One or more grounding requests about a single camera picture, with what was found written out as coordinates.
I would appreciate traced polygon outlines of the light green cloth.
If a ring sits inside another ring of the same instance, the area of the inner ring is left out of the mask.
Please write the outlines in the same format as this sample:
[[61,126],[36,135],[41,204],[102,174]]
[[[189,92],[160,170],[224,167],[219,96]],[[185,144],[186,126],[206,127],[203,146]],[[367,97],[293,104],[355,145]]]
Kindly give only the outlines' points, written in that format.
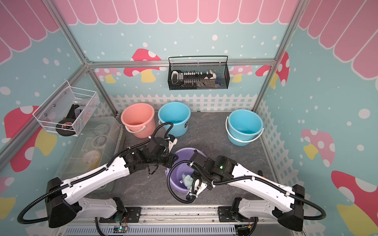
[[182,183],[187,189],[191,189],[193,185],[194,179],[192,178],[191,175],[182,175],[182,180],[180,183]]

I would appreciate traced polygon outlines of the purple bucket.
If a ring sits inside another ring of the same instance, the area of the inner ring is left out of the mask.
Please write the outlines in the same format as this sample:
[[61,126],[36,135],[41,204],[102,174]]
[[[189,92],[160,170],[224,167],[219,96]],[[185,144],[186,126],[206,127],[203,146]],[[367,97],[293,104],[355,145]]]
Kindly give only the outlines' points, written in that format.
[[[178,163],[183,160],[190,160],[195,150],[201,155],[205,156],[205,154],[200,150],[191,147],[186,147],[175,152],[175,154],[179,157],[175,163]],[[190,190],[186,187],[184,179],[186,178],[186,180],[191,180],[193,176],[194,169],[189,167],[186,163],[181,164],[173,170],[170,176],[171,187],[173,187],[175,190],[181,193],[188,194]]]

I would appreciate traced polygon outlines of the pink plastic bucket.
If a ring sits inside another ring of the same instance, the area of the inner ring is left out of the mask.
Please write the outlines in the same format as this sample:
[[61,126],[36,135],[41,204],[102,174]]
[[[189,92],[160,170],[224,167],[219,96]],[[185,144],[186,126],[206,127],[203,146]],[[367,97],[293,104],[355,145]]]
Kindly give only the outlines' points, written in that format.
[[150,104],[136,103],[122,112],[121,122],[135,137],[148,138],[156,128],[154,116],[155,111]]

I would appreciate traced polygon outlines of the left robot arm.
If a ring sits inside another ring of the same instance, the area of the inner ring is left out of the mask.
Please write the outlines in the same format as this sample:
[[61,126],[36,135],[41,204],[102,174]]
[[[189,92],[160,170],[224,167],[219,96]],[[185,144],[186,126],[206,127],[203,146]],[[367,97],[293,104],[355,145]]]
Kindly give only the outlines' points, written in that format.
[[120,155],[80,176],[48,182],[48,191],[54,191],[46,199],[48,225],[59,228],[79,218],[104,218],[120,222],[127,217],[127,210],[118,197],[89,199],[86,195],[117,179],[143,171],[150,166],[171,168],[178,156],[171,152],[177,139],[152,137],[140,147],[127,148]]

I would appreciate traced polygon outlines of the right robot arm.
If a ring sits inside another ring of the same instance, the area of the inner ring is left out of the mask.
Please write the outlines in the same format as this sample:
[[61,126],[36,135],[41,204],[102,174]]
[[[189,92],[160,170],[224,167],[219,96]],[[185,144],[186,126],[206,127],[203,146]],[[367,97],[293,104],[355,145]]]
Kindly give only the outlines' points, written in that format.
[[304,204],[296,197],[305,196],[303,186],[296,184],[290,187],[270,181],[222,155],[212,160],[195,151],[188,166],[200,174],[209,188],[228,184],[266,201],[264,206],[254,207],[248,200],[238,198],[233,204],[238,210],[237,216],[272,218],[287,229],[302,231]]

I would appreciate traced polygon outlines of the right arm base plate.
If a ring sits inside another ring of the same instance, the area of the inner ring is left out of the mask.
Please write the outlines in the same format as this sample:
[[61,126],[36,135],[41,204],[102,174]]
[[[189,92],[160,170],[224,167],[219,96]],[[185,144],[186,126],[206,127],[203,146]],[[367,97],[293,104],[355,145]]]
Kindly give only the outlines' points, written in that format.
[[258,222],[258,217],[246,218],[239,212],[232,210],[230,206],[220,206],[217,210],[219,222],[221,223],[235,223],[253,225],[255,220]]

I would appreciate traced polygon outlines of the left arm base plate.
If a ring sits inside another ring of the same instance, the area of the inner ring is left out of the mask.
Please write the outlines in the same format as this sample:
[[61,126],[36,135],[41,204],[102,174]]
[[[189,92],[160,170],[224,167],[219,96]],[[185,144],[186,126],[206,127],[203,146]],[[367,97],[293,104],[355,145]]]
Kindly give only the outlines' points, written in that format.
[[99,219],[99,223],[138,223],[141,217],[141,207],[125,207],[125,210],[117,211],[110,218]]

